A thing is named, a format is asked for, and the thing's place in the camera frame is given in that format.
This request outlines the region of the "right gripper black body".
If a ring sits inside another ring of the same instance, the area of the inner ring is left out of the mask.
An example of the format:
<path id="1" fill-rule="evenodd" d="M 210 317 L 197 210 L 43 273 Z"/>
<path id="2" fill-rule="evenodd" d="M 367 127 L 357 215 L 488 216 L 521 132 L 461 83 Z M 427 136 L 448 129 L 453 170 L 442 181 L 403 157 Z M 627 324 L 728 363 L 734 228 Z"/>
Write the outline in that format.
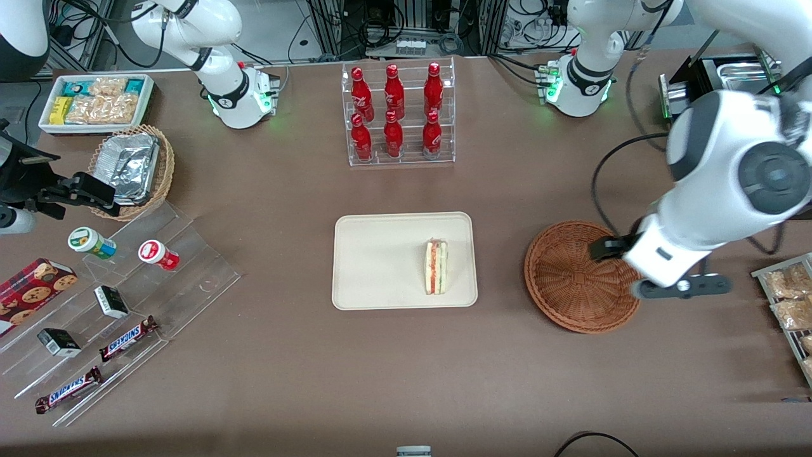
<path id="1" fill-rule="evenodd" d="M 13 138 L 6 132 L 9 125 L 8 121 L 2 119 L 1 136 L 11 144 L 8 156 L 3 161 L 1 168 L 2 204 L 15 209 L 40 212 L 38 211 L 38 192 L 44 186 L 55 184 L 58 175 L 53 172 L 49 163 L 32 166 L 20 164 L 24 151 L 44 151 L 29 147 L 28 144 Z"/>

